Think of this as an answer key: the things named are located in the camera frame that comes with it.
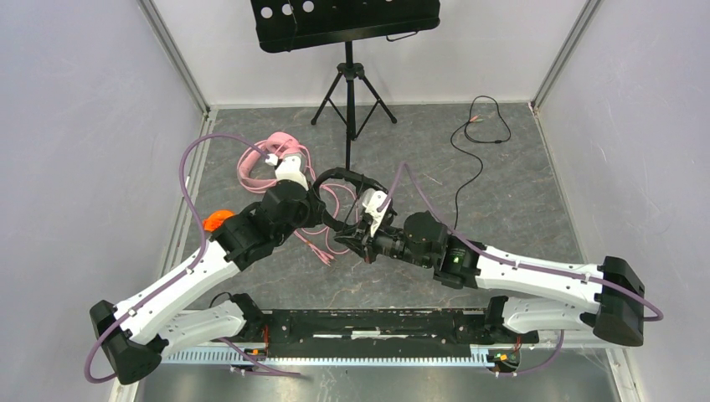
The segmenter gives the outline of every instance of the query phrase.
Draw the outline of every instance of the gray carpet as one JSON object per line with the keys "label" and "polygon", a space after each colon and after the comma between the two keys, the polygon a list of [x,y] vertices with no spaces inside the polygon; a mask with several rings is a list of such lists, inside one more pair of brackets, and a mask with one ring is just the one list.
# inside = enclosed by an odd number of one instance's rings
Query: gray carpet
{"label": "gray carpet", "polygon": [[[506,136],[493,104],[476,105],[475,110],[484,121],[472,126],[472,134],[484,140]],[[367,111],[358,107],[360,120]],[[383,111],[375,111],[353,143],[352,170],[389,187],[398,163],[409,162],[434,206],[453,222],[455,191],[479,167],[475,159],[449,144],[450,134],[468,117],[468,105],[392,106],[392,112],[399,119],[396,125]],[[525,104],[503,104],[501,112],[512,129],[511,141],[476,145],[462,134],[455,138],[485,163],[482,175],[460,194],[459,229],[471,240],[512,253],[579,262],[569,217],[531,111]],[[344,124],[328,107],[312,126],[314,113],[315,108],[224,110],[217,115],[214,132],[258,141],[274,131],[285,131],[310,148],[317,173],[342,166]],[[244,190],[236,177],[235,163],[244,150],[230,140],[209,145],[197,199],[204,217],[216,209],[240,211],[260,200]],[[266,166],[255,170],[256,177],[269,175],[273,173]],[[344,193],[341,199],[347,199]],[[397,190],[394,208],[399,213],[397,226],[405,216],[425,209],[408,178]],[[198,246],[195,229],[190,228],[185,256]],[[323,246],[324,236],[311,236],[311,241]],[[342,255],[326,266],[292,236],[271,257],[217,285],[191,308],[206,308],[220,291],[247,292],[262,308],[484,307],[491,296],[504,293],[457,291],[431,277],[431,270],[382,256],[369,265],[354,254]]]}

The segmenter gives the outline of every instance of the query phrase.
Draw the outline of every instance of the gray floor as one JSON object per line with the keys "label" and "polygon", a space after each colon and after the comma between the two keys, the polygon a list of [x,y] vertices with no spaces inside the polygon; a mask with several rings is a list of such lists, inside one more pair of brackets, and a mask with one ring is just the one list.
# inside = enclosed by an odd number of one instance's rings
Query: gray floor
{"label": "gray floor", "polygon": [[[511,141],[475,145],[462,135],[455,140],[486,164],[483,174],[461,192],[459,229],[472,240],[513,253],[578,262],[569,217],[535,120],[525,104],[501,108],[512,129]],[[392,110],[398,124],[393,125],[383,111],[376,111],[353,143],[352,170],[389,187],[399,162],[409,162],[433,204],[453,222],[454,193],[478,169],[477,161],[449,144],[451,132],[468,116],[468,105],[393,106]],[[477,105],[476,110],[484,119],[474,125],[477,136],[505,137],[493,104]],[[317,126],[312,126],[314,112],[313,108],[220,111],[214,132],[238,133],[258,141],[274,131],[285,131],[309,147],[316,173],[342,166],[343,123],[334,111],[326,109]],[[358,108],[359,116],[365,112],[364,107]],[[196,203],[204,217],[216,209],[240,211],[260,200],[259,195],[244,190],[236,177],[235,163],[244,150],[244,145],[230,140],[209,145]],[[270,174],[267,168],[255,173],[256,177]],[[404,216],[425,209],[408,178],[398,188],[394,208],[399,213],[396,225],[402,224]],[[185,257],[198,247],[195,229],[193,226],[188,234]],[[322,246],[324,237],[315,236],[311,241]],[[431,276],[431,270],[384,257],[365,264],[353,254],[339,256],[326,266],[291,237],[271,257],[217,285],[192,308],[206,308],[220,291],[247,292],[263,308],[484,307],[491,296],[502,294],[452,290]]]}
{"label": "gray floor", "polygon": [[[476,125],[481,138],[505,136],[492,105],[478,106],[485,119]],[[481,177],[460,196],[460,229],[471,239],[514,253],[544,259],[580,261],[543,140],[524,104],[502,105],[512,140],[501,145],[456,142],[477,153],[486,164]],[[392,125],[377,111],[353,144],[352,169],[389,186],[399,161],[416,171],[424,191],[449,221],[454,217],[456,189],[475,171],[472,158],[449,144],[450,133],[467,117],[468,105],[393,106]],[[251,140],[286,131],[307,145],[317,172],[341,166],[344,125],[325,110],[310,125],[312,108],[220,111],[214,132],[239,133]],[[358,108],[359,116],[365,110]],[[199,189],[198,210],[241,210],[260,196],[239,186],[235,163],[244,146],[229,140],[212,142]],[[260,169],[257,173],[268,174]],[[398,189],[400,217],[424,210],[409,180]],[[197,247],[191,228],[185,248]],[[315,242],[322,245],[323,238]],[[375,264],[345,255],[328,267],[298,239],[292,238],[270,258],[216,286],[192,308],[205,308],[220,291],[248,292],[263,308],[323,307],[482,307],[501,292],[454,291],[431,280],[431,271],[381,257]],[[542,362],[549,350],[525,350],[522,366]],[[267,379],[229,374],[224,368],[164,364],[143,381],[145,401],[608,401],[618,400],[604,351],[565,350],[549,368],[518,379],[495,379],[476,368],[301,368],[307,378]]]}

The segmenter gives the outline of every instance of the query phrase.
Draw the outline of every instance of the white bracket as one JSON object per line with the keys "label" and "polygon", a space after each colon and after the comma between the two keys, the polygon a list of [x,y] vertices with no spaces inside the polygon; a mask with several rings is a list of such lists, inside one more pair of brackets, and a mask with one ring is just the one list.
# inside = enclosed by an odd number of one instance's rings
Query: white bracket
{"label": "white bracket", "polygon": [[503,307],[502,317],[503,325],[517,333],[548,329],[591,332],[592,328],[579,318],[582,313],[561,301],[510,297]]}
{"label": "white bracket", "polygon": [[[602,279],[604,274],[599,272],[595,264],[564,264],[546,260],[538,260],[514,255],[495,247],[486,247],[486,253],[506,260],[520,263],[538,265],[556,271],[567,271],[582,274],[587,278]],[[599,310],[599,303],[594,299],[596,293],[601,293],[602,285],[589,281],[572,279],[567,276],[551,275],[542,272],[530,271],[523,268],[505,265],[481,255],[476,266],[481,274],[476,277],[476,284],[483,289],[504,289],[520,291],[529,295],[540,296],[576,306],[582,312]]]}
{"label": "white bracket", "polygon": [[374,237],[377,229],[382,224],[382,219],[389,209],[389,205],[392,200],[387,202],[387,206],[382,208],[382,211],[378,211],[378,208],[382,205],[382,202],[387,198],[387,194],[384,191],[375,191],[372,188],[368,188],[363,193],[363,207],[365,207],[365,214],[373,217],[373,222],[370,224],[370,237]]}
{"label": "white bracket", "polygon": [[165,358],[200,343],[233,337],[245,324],[241,309],[229,300],[207,310],[177,316],[158,333],[160,338],[168,340],[161,355]]}
{"label": "white bracket", "polygon": [[291,180],[308,190],[308,182],[306,181],[306,175],[301,171],[301,164],[302,160],[299,154],[291,154],[284,157],[279,167],[276,168],[276,180]]}
{"label": "white bracket", "polygon": [[[217,242],[208,242],[203,258],[191,270],[191,273],[177,280],[165,291],[153,297],[143,308],[131,314],[121,324],[121,330],[131,331],[131,340],[145,345],[149,343],[168,322],[180,311],[194,302],[204,292],[237,273],[239,269],[224,257],[227,252]],[[168,272],[164,277],[150,285],[135,296],[116,304],[114,317],[121,317],[133,306],[158,287],[171,280],[197,257],[197,251],[190,255],[182,264]]]}

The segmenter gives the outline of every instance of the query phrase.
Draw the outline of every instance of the black cable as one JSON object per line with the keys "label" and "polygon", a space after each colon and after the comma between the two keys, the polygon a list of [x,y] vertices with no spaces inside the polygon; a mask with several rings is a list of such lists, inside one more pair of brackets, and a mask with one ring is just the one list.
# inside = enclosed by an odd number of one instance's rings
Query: black cable
{"label": "black cable", "polygon": [[[493,103],[496,104],[496,113],[498,114],[498,118],[501,119],[501,121],[503,122],[503,126],[505,126],[506,129],[507,129],[507,131],[508,131],[508,137],[506,137],[505,139],[502,139],[502,140],[491,140],[491,141],[482,141],[482,140],[476,140],[474,137],[472,137],[472,136],[469,135],[469,133],[468,133],[468,126],[469,126],[470,124],[473,124],[473,123],[476,122],[476,120],[472,121],[472,119],[473,119],[473,105],[475,105],[476,101],[478,101],[480,98],[490,99],[491,101],[493,101]],[[467,139],[468,141],[470,141],[470,142],[475,143],[475,144],[502,144],[503,142],[508,142],[508,141],[510,141],[510,139],[511,139],[511,137],[512,137],[511,129],[510,129],[510,127],[508,126],[508,123],[506,123],[506,120],[505,120],[505,119],[503,118],[503,116],[501,115],[501,107],[498,105],[498,101],[495,100],[495,99],[493,99],[493,98],[491,98],[491,97],[488,96],[488,95],[479,95],[479,96],[477,96],[476,98],[474,98],[474,100],[471,102],[471,107],[469,107],[469,110],[468,110],[468,120],[466,121],[466,123],[464,123],[464,124],[462,124],[461,126],[459,126],[459,128],[455,129],[454,132],[451,133],[451,137],[449,138],[449,142],[451,143],[451,146],[452,146],[452,147],[456,148],[456,149],[459,150],[460,152],[465,153],[466,155],[469,155],[469,156],[471,156],[471,157],[474,157],[474,158],[477,159],[478,162],[481,164],[481,168],[478,169],[478,172],[473,176],[473,178],[471,178],[471,179],[468,180],[467,182],[463,183],[463,184],[461,185],[461,187],[459,187],[459,188],[456,190],[456,195],[454,196],[454,206],[455,206],[455,210],[456,210],[456,217],[455,217],[455,219],[454,219],[454,229],[456,229],[456,226],[459,224],[459,193],[461,192],[462,189],[464,189],[464,187],[466,187],[467,185],[473,183],[473,181],[476,180],[479,176],[481,176],[481,173],[483,173],[483,161],[481,160],[481,158],[478,157],[477,155],[471,153],[471,152],[464,151],[463,149],[457,147],[456,144],[454,144],[454,136],[455,136],[456,133],[459,132],[462,128],[464,129],[464,136],[466,137],[466,139]]]}
{"label": "black cable", "polygon": [[220,296],[222,296],[222,295],[229,295],[229,298],[230,298],[230,299],[232,298],[232,294],[229,293],[228,291],[223,291],[222,293],[218,293],[217,296],[215,296],[215,297],[212,298],[212,301],[209,303],[209,308],[212,308],[212,305],[214,304],[214,302],[217,301],[217,298],[220,297]]}
{"label": "black cable", "polygon": [[342,220],[344,224],[347,224],[347,219],[350,218],[350,213],[352,212],[352,208],[355,207],[355,204],[358,203],[358,200],[360,199],[360,196],[363,195],[363,184],[360,183],[360,185],[357,188],[357,191],[355,193],[355,199],[352,201],[352,205],[350,205],[350,209],[347,211],[347,215],[345,215],[345,219]]}

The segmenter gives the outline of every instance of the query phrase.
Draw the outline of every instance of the tripod leg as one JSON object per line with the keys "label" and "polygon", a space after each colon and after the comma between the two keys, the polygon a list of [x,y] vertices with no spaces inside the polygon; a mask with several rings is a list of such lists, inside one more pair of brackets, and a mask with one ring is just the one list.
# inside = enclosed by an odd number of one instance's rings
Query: tripod leg
{"label": "tripod leg", "polygon": [[347,109],[345,130],[345,168],[350,170],[350,143],[355,139],[355,83],[347,80]]}
{"label": "tripod leg", "polygon": [[342,73],[338,72],[335,80],[333,81],[331,88],[328,90],[328,93],[326,94],[326,97],[323,99],[323,102],[321,103],[321,107],[318,108],[318,111],[316,112],[316,115],[313,116],[311,119],[311,124],[313,126],[316,125],[316,122],[318,121],[318,117],[321,115],[321,112],[323,112],[323,108],[326,107],[326,103],[331,99],[332,92],[335,90],[335,87],[337,86],[338,81],[342,78]]}
{"label": "tripod leg", "polygon": [[370,84],[370,80],[368,80],[368,77],[366,77],[365,75],[361,75],[361,76],[360,76],[360,79],[363,80],[363,82],[365,83],[365,85],[368,86],[368,89],[370,89],[370,92],[373,93],[373,96],[374,96],[375,99],[377,100],[377,101],[375,102],[375,105],[377,105],[378,103],[379,103],[380,105],[382,105],[382,108],[384,109],[384,112],[387,113],[387,116],[389,116],[389,120],[391,120],[392,123],[397,123],[397,118],[394,117],[394,115],[392,114],[392,112],[389,111],[389,108],[387,107],[387,105],[384,104],[384,101],[382,100],[382,98],[379,97],[379,94],[377,93],[377,91],[375,90],[375,88],[373,87],[373,85]]}

